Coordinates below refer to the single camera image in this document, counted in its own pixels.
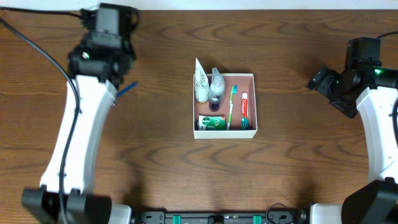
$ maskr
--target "red toothpaste tube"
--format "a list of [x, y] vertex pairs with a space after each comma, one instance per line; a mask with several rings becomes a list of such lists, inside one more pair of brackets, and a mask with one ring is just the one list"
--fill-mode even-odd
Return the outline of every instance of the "red toothpaste tube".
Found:
[[248, 99], [248, 93], [242, 93], [242, 124], [241, 124], [241, 129], [242, 130], [249, 130], [249, 99]]

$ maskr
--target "wooden tabletop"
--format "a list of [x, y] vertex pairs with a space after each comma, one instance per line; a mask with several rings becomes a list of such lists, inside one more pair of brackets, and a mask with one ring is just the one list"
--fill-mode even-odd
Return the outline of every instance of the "wooden tabletop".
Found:
[[[0, 11], [66, 67], [86, 32], [78, 19]], [[366, 185], [361, 117], [348, 119], [305, 88], [322, 65], [341, 72], [350, 39], [397, 29], [397, 11], [142, 11], [132, 35], [139, 81], [106, 120], [96, 194], [137, 208], [266, 210], [272, 203], [342, 203]], [[398, 67], [398, 37], [382, 41]], [[195, 140], [195, 58], [209, 72], [253, 73], [254, 139]], [[0, 26], [0, 222], [28, 223], [24, 187], [38, 187], [57, 140], [66, 81]]]

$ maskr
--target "white wall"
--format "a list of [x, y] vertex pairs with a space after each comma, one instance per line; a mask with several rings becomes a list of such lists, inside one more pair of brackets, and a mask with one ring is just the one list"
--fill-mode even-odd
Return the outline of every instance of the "white wall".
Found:
[[43, 10], [95, 8], [112, 2], [140, 10], [398, 9], [397, 0], [0, 0], [0, 6]]

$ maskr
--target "green toothbrush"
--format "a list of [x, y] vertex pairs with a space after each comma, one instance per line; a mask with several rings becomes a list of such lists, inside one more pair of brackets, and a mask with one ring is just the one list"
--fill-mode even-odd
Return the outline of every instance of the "green toothbrush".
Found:
[[238, 86], [232, 86], [231, 96], [229, 97], [229, 118], [228, 118], [228, 124], [226, 126], [226, 129], [228, 131], [229, 131], [229, 128], [231, 127], [232, 109], [234, 108], [234, 104], [232, 103], [232, 95], [235, 95], [237, 90], [238, 90]]

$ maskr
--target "box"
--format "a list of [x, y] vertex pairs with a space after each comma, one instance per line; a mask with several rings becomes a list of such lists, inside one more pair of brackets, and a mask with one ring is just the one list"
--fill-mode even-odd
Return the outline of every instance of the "box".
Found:
[[[229, 139], [229, 138], [253, 138], [257, 132], [257, 111], [256, 111], [256, 93], [254, 91], [254, 75], [253, 74], [222, 74], [225, 80], [225, 96], [224, 102], [217, 112], [209, 109], [209, 102], [199, 103], [195, 99], [195, 84], [193, 85], [193, 136], [195, 139]], [[229, 97], [231, 96], [231, 88], [233, 85], [238, 86], [238, 90], [233, 95], [233, 113], [231, 119], [230, 131], [199, 131], [198, 117], [206, 116], [226, 116], [226, 122], [229, 117]], [[241, 130], [241, 102], [242, 93], [246, 92], [249, 96], [249, 126], [250, 130]]]

